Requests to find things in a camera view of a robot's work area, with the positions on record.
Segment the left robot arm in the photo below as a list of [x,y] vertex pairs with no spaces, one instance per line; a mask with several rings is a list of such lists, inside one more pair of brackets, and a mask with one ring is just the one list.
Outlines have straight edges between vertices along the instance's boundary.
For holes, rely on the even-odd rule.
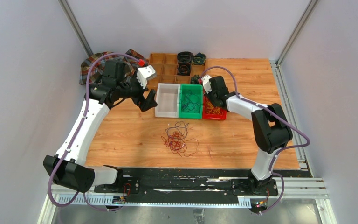
[[122,61],[107,61],[102,75],[89,86],[81,112],[69,136],[54,156],[47,155],[43,166],[54,184],[85,193],[92,186],[104,185],[113,193],[124,188],[123,172],[114,167],[85,167],[92,140],[115,102],[131,99],[143,112],[156,107],[155,90],[148,91],[147,84],[156,78],[151,66],[136,69],[126,75],[126,64]]

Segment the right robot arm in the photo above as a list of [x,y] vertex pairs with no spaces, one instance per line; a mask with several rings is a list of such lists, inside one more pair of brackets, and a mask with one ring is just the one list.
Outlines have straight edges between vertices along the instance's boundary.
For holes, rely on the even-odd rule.
[[248,189],[255,195],[261,194],[267,187],[265,180],[272,175],[271,169],[275,164],[274,154],[286,147],[293,137],[290,127],[286,124],[282,107],[277,103],[259,104],[235,92],[229,92],[222,76],[205,75],[201,81],[205,91],[204,96],[213,106],[239,114],[252,122],[259,151],[251,168]]

